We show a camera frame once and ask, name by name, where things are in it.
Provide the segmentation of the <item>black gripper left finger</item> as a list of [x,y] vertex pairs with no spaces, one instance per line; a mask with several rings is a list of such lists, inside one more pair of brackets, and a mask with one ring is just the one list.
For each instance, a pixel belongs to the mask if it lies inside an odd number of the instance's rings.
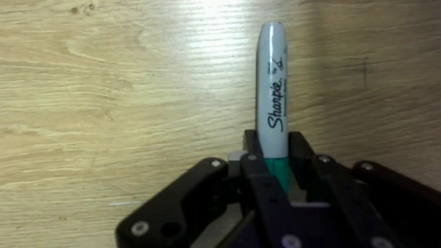
[[283,248],[295,233],[287,194],[264,160],[254,130],[236,160],[206,157],[129,214],[116,227],[118,248],[191,248],[231,205],[243,218],[217,248]]

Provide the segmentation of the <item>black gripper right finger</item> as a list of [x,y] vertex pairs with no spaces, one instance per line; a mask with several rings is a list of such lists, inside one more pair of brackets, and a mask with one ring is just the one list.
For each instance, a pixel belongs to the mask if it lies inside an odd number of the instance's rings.
[[381,163],[352,168],[315,152],[302,132],[289,134],[290,167],[309,203],[337,208],[355,243],[374,248],[441,248],[441,193]]

